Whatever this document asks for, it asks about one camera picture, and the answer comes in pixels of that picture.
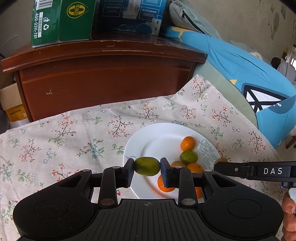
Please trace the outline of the person's right hand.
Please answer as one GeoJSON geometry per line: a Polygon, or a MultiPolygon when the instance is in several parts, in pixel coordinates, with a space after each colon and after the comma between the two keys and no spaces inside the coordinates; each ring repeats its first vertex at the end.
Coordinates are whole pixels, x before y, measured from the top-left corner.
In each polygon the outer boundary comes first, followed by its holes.
{"type": "Polygon", "coordinates": [[[283,209],[283,236],[281,241],[296,240],[295,202],[289,197],[288,192],[283,197],[281,207],[283,209]]]}

